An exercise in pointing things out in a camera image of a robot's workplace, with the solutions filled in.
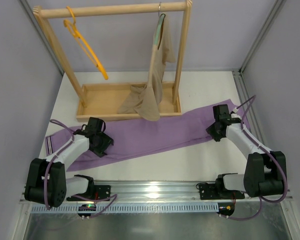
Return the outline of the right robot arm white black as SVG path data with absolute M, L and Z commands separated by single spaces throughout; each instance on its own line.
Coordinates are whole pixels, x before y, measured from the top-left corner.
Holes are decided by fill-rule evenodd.
M 248 130 L 244 121 L 227 104 L 212 107 L 214 123 L 206 132 L 216 142 L 231 141 L 246 158 L 244 174 L 224 173 L 215 180 L 221 191 L 237 191 L 249 197 L 260 197 L 269 203 L 279 203 L 288 193 L 286 157 L 262 144 Z

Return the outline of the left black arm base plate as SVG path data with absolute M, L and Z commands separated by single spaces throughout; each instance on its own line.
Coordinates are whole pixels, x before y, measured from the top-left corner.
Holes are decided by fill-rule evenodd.
M 94 185 L 92 190 L 93 200 L 104 200 L 111 196 L 111 186 L 110 185 Z

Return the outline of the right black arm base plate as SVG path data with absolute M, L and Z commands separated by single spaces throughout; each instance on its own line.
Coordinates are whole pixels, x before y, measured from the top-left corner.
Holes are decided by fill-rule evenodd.
M 234 200 L 245 199 L 245 194 L 238 190 L 227 190 L 217 183 L 200 182 L 196 184 L 201 200 Z

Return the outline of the purple trousers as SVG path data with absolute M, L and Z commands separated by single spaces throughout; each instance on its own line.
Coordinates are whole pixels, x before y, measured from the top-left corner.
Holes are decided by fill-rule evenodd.
M 212 105 L 199 107 L 180 116 L 158 121 L 143 118 L 107 122 L 105 134 L 114 140 L 106 155 L 98 157 L 90 150 L 70 165 L 75 172 L 117 162 L 205 143 L 212 138 L 206 129 L 215 121 Z

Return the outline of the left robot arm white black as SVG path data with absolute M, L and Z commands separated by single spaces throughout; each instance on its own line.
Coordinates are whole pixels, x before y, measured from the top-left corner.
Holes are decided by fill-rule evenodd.
M 24 188 L 25 200 L 43 204 L 47 210 L 59 207 L 65 200 L 97 203 L 94 179 L 81 174 L 67 178 L 66 171 L 87 151 L 99 158 L 106 156 L 106 150 L 114 145 L 114 140 L 105 133 L 105 121 L 90 117 L 76 130 L 56 119 L 50 122 L 63 127 L 70 137 L 47 157 L 31 161 Z

